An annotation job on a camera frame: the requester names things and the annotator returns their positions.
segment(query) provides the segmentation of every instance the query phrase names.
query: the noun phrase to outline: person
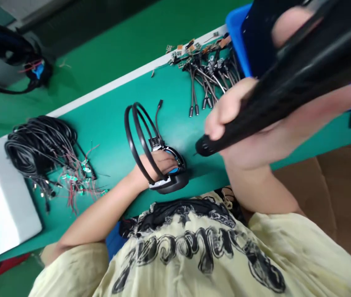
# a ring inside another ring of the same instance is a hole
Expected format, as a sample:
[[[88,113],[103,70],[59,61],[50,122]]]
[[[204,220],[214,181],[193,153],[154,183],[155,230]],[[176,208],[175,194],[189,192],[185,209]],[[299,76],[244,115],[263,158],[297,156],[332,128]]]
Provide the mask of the person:
[[[300,7],[286,11],[274,43],[281,46],[310,16]],[[211,139],[221,137],[256,82],[243,79],[222,96],[206,119]],[[61,237],[30,296],[351,296],[351,255],[305,217],[269,167],[350,108],[351,85],[220,152],[233,203],[252,214],[248,228],[214,192],[154,203],[108,265],[102,241],[148,188],[135,167]],[[163,173],[177,166],[164,151],[152,155]]]

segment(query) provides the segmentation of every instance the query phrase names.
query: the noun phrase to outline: black print on shirt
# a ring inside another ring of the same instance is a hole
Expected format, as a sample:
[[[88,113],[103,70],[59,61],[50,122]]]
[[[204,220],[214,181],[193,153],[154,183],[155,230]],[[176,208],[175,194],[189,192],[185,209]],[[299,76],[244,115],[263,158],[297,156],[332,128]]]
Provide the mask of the black print on shirt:
[[[241,247],[238,239],[243,239],[243,242],[246,241],[246,243]],[[270,263],[270,259],[259,247],[247,237],[246,233],[209,227],[199,228],[196,233],[186,231],[178,237],[166,234],[159,238],[152,236],[148,240],[141,240],[127,254],[124,262],[126,267],[116,280],[112,294],[123,291],[127,278],[135,266],[147,265],[157,256],[164,265],[170,263],[176,254],[192,259],[200,249],[202,251],[198,268],[203,274],[210,275],[214,270],[214,257],[219,259],[225,256],[232,259],[235,249],[248,258],[248,266],[255,280],[276,293],[284,293],[283,275]]]

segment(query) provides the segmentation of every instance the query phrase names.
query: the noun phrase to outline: yellow t-shirt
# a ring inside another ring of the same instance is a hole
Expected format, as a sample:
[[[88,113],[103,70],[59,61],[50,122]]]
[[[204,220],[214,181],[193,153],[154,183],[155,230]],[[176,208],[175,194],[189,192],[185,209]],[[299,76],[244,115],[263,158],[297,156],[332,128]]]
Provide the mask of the yellow t-shirt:
[[[299,214],[256,213],[249,229],[193,208],[165,221],[109,265],[102,243],[63,253],[30,296],[351,296],[351,256]]]

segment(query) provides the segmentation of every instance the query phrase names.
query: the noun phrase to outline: pile of cables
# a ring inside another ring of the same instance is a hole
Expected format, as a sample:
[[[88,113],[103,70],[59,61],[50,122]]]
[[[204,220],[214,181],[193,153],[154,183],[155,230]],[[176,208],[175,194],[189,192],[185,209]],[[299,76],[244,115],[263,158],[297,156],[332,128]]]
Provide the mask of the pile of cables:
[[[97,176],[77,143],[77,133],[64,121],[49,116],[31,118],[26,124],[13,129],[5,143],[5,151],[14,167],[31,180],[34,190],[40,190],[45,199],[46,212],[50,212],[49,200],[57,196],[55,187],[68,190],[68,205],[77,214],[76,194],[90,192],[101,194],[95,188]],[[77,151],[83,156],[79,160]],[[48,174],[60,170],[56,180]]]

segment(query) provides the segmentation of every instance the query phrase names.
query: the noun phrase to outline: headphones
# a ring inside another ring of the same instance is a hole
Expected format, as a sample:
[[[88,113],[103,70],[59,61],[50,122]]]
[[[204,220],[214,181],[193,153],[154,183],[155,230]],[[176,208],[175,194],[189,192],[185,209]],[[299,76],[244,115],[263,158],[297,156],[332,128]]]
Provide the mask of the headphones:
[[[125,129],[126,129],[126,136],[127,140],[129,142],[130,150],[131,153],[133,154],[133,157],[135,159],[135,162],[137,163],[138,167],[140,168],[142,174],[145,176],[145,178],[149,182],[149,188],[151,190],[155,190],[159,192],[160,194],[168,194],[177,190],[182,189],[189,183],[189,176],[188,173],[186,172],[186,163],[184,158],[182,158],[181,154],[178,153],[174,148],[165,145],[165,142],[163,141],[160,133],[159,133],[159,128],[158,128],[158,112],[160,107],[162,106],[163,100],[160,100],[158,104],[158,109],[156,111],[156,117],[155,117],[155,122],[156,126],[154,125],[152,119],[149,117],[148,113],[146,112],[145,108],[138,102],[135,102],[133,105],[129,105],[126,108],[125,111]],[[129,122],[129,113],[130,110],[132,110],[133,114],[133,119],[134,119],[134,124],[137,130],[138,138],[139,141],[141,142],[142,148],[144,150],[144,153],[149,160],[153,170],[157,173],[159,176],[158,181],[154,181],[144,168],[144,165],[141,162],[140,157],[138,156],[138,152],[135,148],[134,141],[131,135],[130,131],[130,122]],[[155,137],[152,137],[151,131],[148,127],[148,124],[145,121],[145,118],[143,117],[142,113],[145,115],[145,117],[148,119],[149,124],[152,126],[153,131],[155,133]],[[144,134],[142,132],[141,124],[139,122],[139,119],[142,120],[144,123],[144,126],[149,134],[149,144],[151,149],[149,149],[146,141]],[[158,151],[162,150],[165,151],[166,153],[169,153],[170,155],[173,155],[175,160],[178,163],[178,168],[173,169],[167,174],[163,174],[159,167],[156,165],[151,152],[152,151]]]

